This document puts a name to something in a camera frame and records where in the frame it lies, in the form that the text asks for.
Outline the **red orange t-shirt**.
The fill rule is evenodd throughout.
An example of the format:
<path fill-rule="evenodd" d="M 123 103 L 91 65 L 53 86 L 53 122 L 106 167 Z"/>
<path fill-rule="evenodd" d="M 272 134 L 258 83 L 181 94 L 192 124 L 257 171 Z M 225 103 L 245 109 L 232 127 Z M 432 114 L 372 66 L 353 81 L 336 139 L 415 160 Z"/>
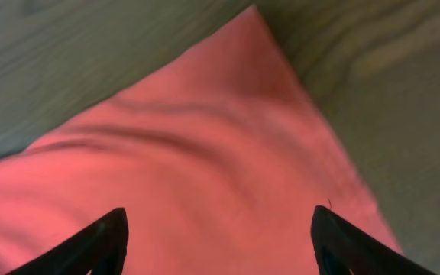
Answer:
<path fill-rule="evenodd" d="M 0 274 L 117 207 L 128 274 L 315 274 L 317 205 L 397 248 L 252 6 L 0 160 Z"/>

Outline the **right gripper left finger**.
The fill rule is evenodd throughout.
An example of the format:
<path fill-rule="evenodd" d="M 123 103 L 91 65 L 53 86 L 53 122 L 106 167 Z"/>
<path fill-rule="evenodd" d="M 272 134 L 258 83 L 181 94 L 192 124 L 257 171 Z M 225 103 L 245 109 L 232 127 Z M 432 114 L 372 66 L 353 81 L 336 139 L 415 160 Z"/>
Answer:
<path fill-rule="evenodd" d="M 122 275 L 128 237 L 126 211 L 116 208 L 9 275 Z"/>

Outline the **right gripper right finger tip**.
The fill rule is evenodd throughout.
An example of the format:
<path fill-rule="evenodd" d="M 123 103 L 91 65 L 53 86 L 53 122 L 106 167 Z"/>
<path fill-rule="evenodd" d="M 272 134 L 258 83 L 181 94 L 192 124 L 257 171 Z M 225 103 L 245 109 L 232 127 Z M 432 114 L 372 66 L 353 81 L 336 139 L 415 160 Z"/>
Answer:
<path fill-rule="evenodd" d="M 321 205 L 310 234 L 320 275 L 435 275 Z"/>

